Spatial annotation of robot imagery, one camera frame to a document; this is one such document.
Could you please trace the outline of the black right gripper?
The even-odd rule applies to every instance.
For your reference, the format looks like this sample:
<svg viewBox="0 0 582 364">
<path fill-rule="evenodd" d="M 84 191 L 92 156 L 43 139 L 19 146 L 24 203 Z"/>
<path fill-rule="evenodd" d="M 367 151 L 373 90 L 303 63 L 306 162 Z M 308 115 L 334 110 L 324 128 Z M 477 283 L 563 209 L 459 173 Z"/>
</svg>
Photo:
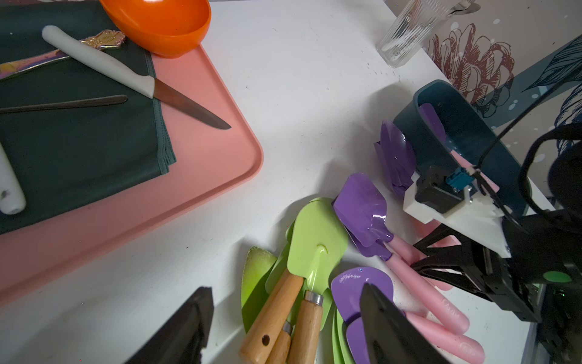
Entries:
<svg viewBox="0 0 582 364">
<path fill-rule="evenodd" d="M 523 322 L 542 322 L 540 296 L 544 290 L 521 279 L 494 251 L 440 224 L 415 248 L 426 257 L 412 268 L 513 312 Z"/>
</svg>

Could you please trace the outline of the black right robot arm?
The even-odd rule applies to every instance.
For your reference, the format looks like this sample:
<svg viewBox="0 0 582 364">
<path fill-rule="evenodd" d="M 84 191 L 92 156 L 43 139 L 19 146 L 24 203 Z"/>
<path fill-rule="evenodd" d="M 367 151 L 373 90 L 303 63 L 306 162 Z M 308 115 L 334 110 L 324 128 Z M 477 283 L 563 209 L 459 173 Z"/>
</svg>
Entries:
<svg viewBox="0 0 582 364">
<path fill-rule="evenodd" d="M 550 140 L 573 146 L 550 168 L 548 183 L 562 209 L 543 210 L 527 188 L 527 173 L 539 147 Z M 518 175 L 532 215 L 500 231 L 511 256 L 479 244 L 467 233 L 439 225 L 416 246 L 427 258 L 413 264 L 426 278 L 449 283 L 537 324 L 537 342 L 555 363 L 581 361 L 581 125 L 557 127 L 538 138 Z"/>
</svg>

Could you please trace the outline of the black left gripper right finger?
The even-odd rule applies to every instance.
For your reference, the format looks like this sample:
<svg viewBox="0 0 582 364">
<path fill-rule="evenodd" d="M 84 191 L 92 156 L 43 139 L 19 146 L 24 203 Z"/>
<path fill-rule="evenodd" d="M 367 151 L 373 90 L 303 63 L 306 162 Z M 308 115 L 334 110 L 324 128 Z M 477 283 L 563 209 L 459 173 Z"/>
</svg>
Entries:
<svg viewBox="0 0 582 364">
<path fill-rule="evenodd" d="M 448 362 L 377 286 L 363 286 L 360 310 L 370 362 Z"/>
</svg>

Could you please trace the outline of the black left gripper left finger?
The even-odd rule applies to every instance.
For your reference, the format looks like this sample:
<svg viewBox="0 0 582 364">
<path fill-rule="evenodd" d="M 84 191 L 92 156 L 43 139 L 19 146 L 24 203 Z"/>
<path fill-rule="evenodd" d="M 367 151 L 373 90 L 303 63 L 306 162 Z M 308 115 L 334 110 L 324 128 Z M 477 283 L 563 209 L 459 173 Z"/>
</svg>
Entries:
<svg viewBox="0 0 582 364">
<path fill-rule="evenodd" d="M 201 363 L 214 315 L 210 287 L 198 288 L 128 363 Z"/>
</svg>

